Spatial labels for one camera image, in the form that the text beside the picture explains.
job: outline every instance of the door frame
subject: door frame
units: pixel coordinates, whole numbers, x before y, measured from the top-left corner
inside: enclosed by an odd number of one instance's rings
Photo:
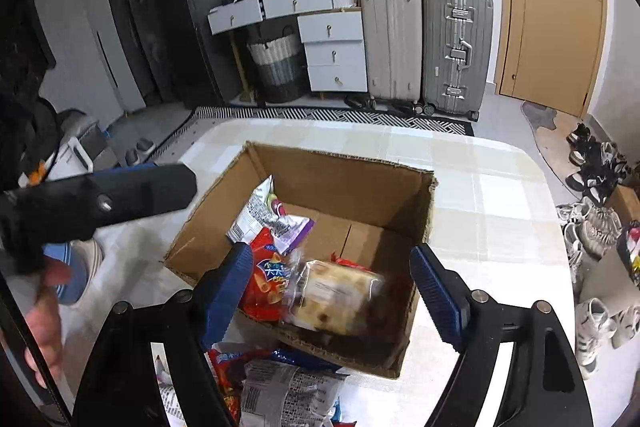
[[[600,61],[602,59],[602,49],[604,48],[604,35],[607,28],[607,3],[608,0],[602,0],[602,24],[600,25],[600,37],[598,40],[598,53],[593,61],[593,68],[591,70],[591,82],[587,90],[584,103],[582,105],[582,111],[580,118],[584,119],[587,116],[587,110],[591,103],[591,97],[593,96],[593,89],[598,77],[598,71],[600,69]],[[507,59],[507,47],[509,44],[509,31],[511,26],[511,0],[502,0],[502,15],[500,17],[500,39],[498,40],[498,55],[495,62],[495,94],[501,94],[502,80],[504,77],[504,66]]]

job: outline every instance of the rug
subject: rug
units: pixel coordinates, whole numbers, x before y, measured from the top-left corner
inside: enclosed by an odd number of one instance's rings
[[[228,118],[282,118],[285,120],[369,123],[460,134],[462,136],[474,135],[470,122],[442,116],[396,116],[381,110],[332,109],[325,107],[198,107],[183,124],[158,145],[147,160],[153,161],[159,158],[171,147],[175,139],[184,134],[194,123],[210,121],[214,125],[217,121]]]
[[[536,145],[546,164],[572,194],[577,194],[564,180],[578,171],[569,161],[571,147],[566,137],[575,130],[580,120],[565,112],[533,102],[522,102],[521,109],[529,121]]]

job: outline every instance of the laundry basket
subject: laundry basket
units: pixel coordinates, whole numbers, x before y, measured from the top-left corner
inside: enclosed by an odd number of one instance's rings
[[[299,35],[291,33],[272,41],[248,44],[248,47],[258,66],[267,102],[291,102],[309,92],[305,53]]]

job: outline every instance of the silver suitcase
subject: silver suitcase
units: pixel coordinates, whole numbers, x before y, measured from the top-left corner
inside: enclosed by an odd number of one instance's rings
[[[422,0],[360,0],[373,98],[417,103],[422,71]]]
[[[493,23],[492,0],[424,0],[425,114],[439,109],[478,121]]]

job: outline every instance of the black and white patterned rug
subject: black and white patterned rug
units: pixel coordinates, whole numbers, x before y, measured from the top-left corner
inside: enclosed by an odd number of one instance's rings
[[[213,124],[218,120],[228,118],[280,118],[285,120],[370,123],[375,125],[425,129],[436,132],[460,134],[462,136],[474,135],[470,122],[453,120],[452,118],[444,118],[441,116],[396,116],[380,110],[334,109],[325,107],[198,107],[178,129],[158,146],[150,159],[153,160],[160,157],[171,147],[175,139],[184,134],[194,123],[211,120]]]

